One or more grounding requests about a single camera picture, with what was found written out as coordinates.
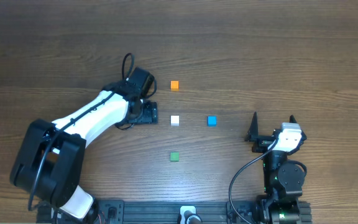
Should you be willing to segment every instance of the white cube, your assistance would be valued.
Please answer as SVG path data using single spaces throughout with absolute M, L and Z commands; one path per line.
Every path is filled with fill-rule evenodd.
M 179 116 L 171 116 L 171 126 L 179 126 Z

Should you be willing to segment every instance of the wooden table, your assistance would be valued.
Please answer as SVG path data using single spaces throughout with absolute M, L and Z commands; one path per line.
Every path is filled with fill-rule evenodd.
M 308 140 L 291 158 L 308 166 L 314 222 L 358 223 L 358 1 L 340 0 L 0 1 L 0 222 L 35 220 L 9 183 L 28 125 L 91 101 L 127 52 L 158 80 L 159 124 L 97 138 L 81 175 L 89 193 L 227 201 L 257 156 L 244 142 L 253 112 L 262 134 L 294 114 Z M 234 198 L 261 194 L 262 177 L 259 162 Z

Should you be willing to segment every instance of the small block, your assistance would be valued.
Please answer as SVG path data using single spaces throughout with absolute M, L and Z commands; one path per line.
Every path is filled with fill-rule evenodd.
M 179 116 L 171 116 L 171 125 L 179 126 Z
M 208 116 L 208 126 L 209 127 L 216 126 L 216 116 Z
M 179 81 L 171 81 L 171 91 L 179 91 Z
M 171 162 L 179 162 L 179 152 L 171 152 Z

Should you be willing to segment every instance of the wood grain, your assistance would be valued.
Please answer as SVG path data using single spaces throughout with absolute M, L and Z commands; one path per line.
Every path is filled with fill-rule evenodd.
M 339 0 L 0 1 L 0 222 L 35 220 L 9 184 L 29 123 L 92 100 L 120 79 L 127 52 L 158 80 L 159 124 L 97 138 L 81 175 L 89 193 L 226 201 L 256 156 L 243 140 L 252 113 L 264 134 L 294 114 L 308 140 L 291 158 L 308 166 L 301 199 L 314 222 L 358 223 L 358 1 Z M 238 178 L 235 199 L 263 192 L 260 166 Z

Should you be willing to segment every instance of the green cube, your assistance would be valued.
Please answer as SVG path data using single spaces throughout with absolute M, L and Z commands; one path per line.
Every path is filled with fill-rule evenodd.
M 171 152 L 171 162 L 179 162 L 179 152 Z

